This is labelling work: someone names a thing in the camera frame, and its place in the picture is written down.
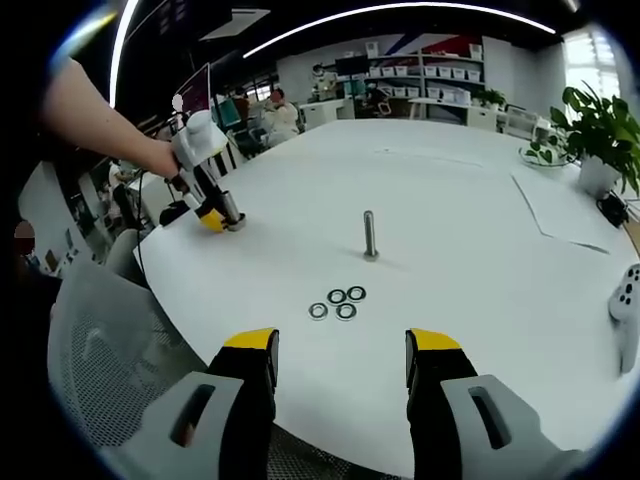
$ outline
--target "white plant pot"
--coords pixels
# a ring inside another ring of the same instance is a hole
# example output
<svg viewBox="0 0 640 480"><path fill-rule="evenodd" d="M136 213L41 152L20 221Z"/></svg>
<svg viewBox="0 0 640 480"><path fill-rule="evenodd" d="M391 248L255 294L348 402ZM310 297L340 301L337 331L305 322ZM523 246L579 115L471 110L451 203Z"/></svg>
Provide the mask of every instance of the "white plant pot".
<svg viewBox="0 0 640 480"><path fill-rule="evenodd" d="M622 175L615 168L602 163L598 157L586 157L582 161L578 186L595 199L603 198L613 190Z"/></svg>

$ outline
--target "black cable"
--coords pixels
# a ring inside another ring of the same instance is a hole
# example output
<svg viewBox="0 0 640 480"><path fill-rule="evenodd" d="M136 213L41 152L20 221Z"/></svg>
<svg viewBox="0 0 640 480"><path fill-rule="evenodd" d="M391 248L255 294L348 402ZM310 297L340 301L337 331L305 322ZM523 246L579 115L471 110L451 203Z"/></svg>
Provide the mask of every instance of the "black cable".
<svg viewBox="0 0 640 480"><path fill-rule="evenodd" d="M169 185L169 180L165 180L164 183L167 185L167 188L169 189L169 193L171 194L171 198L173 198L173 202L175 203L176 197L173 194L173 190L171 190L171 185Z"/></svg>
<svg viewBox="0 0 640 480"><path fill-rule="evenodd" d="M140 250L140 229L142 228L142 222L140 218L142 216L142 177L144 176L144 172L140 174L140 185L138 188L138 225L136 225L137 232L137 240L138 240L138 258L140 259L140 270L142 270L142 276L147 278L147 274L144 271L144 263L142 263L142 251Z"/></svg>

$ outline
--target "human arm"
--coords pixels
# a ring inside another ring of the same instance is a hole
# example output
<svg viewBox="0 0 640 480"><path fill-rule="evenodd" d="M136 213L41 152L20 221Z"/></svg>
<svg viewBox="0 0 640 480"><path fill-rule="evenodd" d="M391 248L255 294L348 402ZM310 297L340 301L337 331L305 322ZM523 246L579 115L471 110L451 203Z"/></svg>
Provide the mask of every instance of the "human arm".
<svg viewBox="0 0 640 480"><path fill-rule="evenodd" d="M82 66L69 59L45 93L45 125L87 150L127 160L165 178L178 174L171 144L145 136L109 106Z"/></svg>

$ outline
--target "mesh chair back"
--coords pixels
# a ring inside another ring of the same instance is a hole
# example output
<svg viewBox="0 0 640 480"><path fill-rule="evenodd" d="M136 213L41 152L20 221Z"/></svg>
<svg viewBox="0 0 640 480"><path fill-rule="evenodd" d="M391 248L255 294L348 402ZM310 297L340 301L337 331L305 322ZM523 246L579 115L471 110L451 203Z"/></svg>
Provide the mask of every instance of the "mesh chair back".
<svg viewBox="0 0 640 480"><path fill-rule="evenodd" d="M56 300L47 364L58 400L95 447L124 443L153 400L204 368L150 291L80 259Z"/></svg>

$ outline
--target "metal washer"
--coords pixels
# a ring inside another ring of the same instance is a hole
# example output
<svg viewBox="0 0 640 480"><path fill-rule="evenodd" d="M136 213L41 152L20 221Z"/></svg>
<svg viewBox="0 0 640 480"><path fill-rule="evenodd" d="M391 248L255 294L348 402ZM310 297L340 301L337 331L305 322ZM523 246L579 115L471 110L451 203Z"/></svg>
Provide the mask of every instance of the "metal washer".
<svg viewBox="0 0 640 480"><path fill-rule="evenodd" d="M327 301L331 305L340 305L341 303L344 303L346 300L347 300L347 294L344 290L341 290L340 288L334 288L327 294Z"/></svg>
<svg viewBox="0 0 640 480"><path fill-rule="evenodd" d="M354 297L354 292L359 292L360 296ZM364 289L364 287L361 287L360 285L354 285L349 290L347 290L347 297L349 297L350 301L354 303L358 303L364 300L365 298L367 298L367 291Z"/></svg>
<svg viewBox="0 0 640 480"><path fill-rule="evenodd" d="M349 310L348 314L343 313L343 310L345 309ZM336 317L338 317L338 320L342 320L343 322L350 322L351 320L353 320L353 317L355 317L357 313L358 309L351 303L343 303L342 305L338 305L336 307Z"/></svg>
<svg viewBox="0 0 640 480"><path fill-rule="evenodd" d="M314 313L317 308L322 309L320 314ZM316 302L309 307L309 316L311 317L311 320L314 320L316 322L324 320L325 318L327 318L328 314L329 308L327 308L327 306L322 302Z"/></svg>

